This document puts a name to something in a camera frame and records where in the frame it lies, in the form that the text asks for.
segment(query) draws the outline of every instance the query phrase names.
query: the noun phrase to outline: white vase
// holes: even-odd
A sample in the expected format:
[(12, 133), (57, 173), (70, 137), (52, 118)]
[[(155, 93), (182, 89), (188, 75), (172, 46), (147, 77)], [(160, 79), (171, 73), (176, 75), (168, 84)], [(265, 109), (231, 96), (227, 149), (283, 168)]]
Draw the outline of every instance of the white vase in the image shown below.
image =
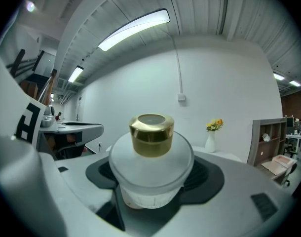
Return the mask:
[(208, 153), (213, 153), (215, 152), (215, 131), (210, 131), (209, 133), (209, 137), (206, 140), (205, 143), (205, 151)]

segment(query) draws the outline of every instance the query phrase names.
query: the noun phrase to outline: gold lid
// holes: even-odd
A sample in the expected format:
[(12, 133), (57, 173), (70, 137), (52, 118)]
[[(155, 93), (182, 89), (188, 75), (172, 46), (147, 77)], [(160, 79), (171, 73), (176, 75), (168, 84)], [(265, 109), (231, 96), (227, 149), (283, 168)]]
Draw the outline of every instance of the gold lid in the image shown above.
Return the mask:
[(134, 150), (142, 156), (158, 157), (171, 148), (174, 120), (162, 114), (133, 117), (129, 123)]

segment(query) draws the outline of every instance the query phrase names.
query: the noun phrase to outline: ceiling light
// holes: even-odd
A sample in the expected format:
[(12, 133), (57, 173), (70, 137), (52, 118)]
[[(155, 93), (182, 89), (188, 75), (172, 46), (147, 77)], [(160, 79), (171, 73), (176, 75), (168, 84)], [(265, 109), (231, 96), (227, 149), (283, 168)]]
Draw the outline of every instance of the ceiling light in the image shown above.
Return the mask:
[(168, 23), (169, 21), (170, 18), (168, 12), (165, 9), (152, 12), (122, 26), (120, 29), (116, 30), (113, 34), (102, 41), (98, 45), (98, 47), (103, 51), (107, 51), (114, 45), (118, 44), (120, 41), (132, 36), (135, 33), (156, 25)]
[(83, 71), (83, 68), (80, 66), (77, 66), (72, 73), (71, 77), (68, 79), (69, 82), (74, 82), (76, 78), (80, 75), (80, 73)]
[(296, 87), (299, 87), (299, 86), (301, 86), (301, 84), (299, 84), (297, 81), (290, 81), (290, 84), (293, 84), (294, 86), (296, 86)]
[(276, 73), (273, 73), (273, 75), (274, 75), (274, 78), (276, 78), (277, 80), (280, 80), (280, 81), (282, 81), (282, 80), (284, 79), (284, 77), (283, 77), (283, 76), (281, 76), (281, 75), (278, 75), (278, 74), (276, 74)]
[(33, 2), (28, 2), (28, 4), (27, 4), (27, 10), (29, 12), (32, 12), (32, 11), (34, 11), (34, 8), (35, 8), (34, 3)]

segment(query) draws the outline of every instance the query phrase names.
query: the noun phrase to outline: transparent container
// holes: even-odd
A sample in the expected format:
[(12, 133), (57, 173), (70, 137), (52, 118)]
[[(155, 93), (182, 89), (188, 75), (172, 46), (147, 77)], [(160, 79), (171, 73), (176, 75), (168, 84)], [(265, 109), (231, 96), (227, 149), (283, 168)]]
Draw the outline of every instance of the transparent container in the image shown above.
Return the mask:
[(158, 157), (137, 153), (131, 133), (121, 136), (111, 148), (111, 170), (121, 189), (140, 207), (154, 209), (169, 203), (193, 167), (189, 142), (177, 132), (172, 137), (170, 150)]

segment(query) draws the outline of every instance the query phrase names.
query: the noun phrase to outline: brown wall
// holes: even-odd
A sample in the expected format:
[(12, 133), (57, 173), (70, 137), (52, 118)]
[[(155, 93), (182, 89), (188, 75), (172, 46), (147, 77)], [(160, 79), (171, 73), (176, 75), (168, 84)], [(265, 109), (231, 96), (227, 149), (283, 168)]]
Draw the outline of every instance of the brown wall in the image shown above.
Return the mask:
[(301, 119), (301, 91), (281, 97), (283, 116), (293, 115), (297, 119)]

